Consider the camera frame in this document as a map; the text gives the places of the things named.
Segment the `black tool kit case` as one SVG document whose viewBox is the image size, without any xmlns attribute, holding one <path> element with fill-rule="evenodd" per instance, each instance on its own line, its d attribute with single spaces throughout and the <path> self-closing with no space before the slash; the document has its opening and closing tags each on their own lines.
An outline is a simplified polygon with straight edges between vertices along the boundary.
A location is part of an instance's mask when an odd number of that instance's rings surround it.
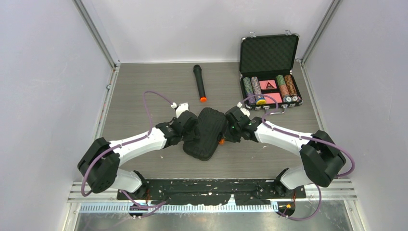
<svg viewBox="0 0 408 231">
<path fill-rule="evenodd" d="M 209 160 L 224 136 L 227 120 L 225 115 L 206 107 L 198 115 L 195 133 L 184 141 L 183 151 L 201 161 Z"/>
</svg>

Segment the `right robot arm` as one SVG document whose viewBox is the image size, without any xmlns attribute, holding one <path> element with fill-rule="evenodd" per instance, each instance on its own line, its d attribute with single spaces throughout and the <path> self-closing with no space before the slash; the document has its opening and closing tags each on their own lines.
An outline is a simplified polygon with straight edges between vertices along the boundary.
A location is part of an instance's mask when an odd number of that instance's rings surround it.
<svg viewBox="0 0 408 231">
<path fill-rule="evenodd" d="M 226 112 L 227 133 L 235 142 L 245 139 L 271 144 L 301 159 L 300 166 L 284 169 L 273 181 L 278 196 L 288 197 L 295 188 L 308 184 L 328 187 L 346 164 L 345 156 L 326 132 L 296 132 L 261 117 L 250 119 L 249 115 L 248 110 L 237 106 Z"/>
</svg>

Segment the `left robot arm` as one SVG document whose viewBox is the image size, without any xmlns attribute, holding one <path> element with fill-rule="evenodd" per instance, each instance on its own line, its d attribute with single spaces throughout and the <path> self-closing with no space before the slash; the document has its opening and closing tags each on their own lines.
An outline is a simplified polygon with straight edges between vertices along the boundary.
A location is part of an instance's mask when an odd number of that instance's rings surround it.
<svg viewBox="0 0 408 231">
<path fill-rule="evenodd" d="M 77 168 L 83 176 L 81 194 L 101 193 L 115 188 L 130 193 L 136 199 L 147 195 L 148 187 L 137 171 L 125 171 L 120 167 L 127 161 L 148 152 L 162 150 L 177 145 L 185 137 L 195 134 L 198 117 L 190 112 L 182 112 L 169 123 L 163 122 L 149 131 L 119 141 L 96 139 Z"/>
</svg>

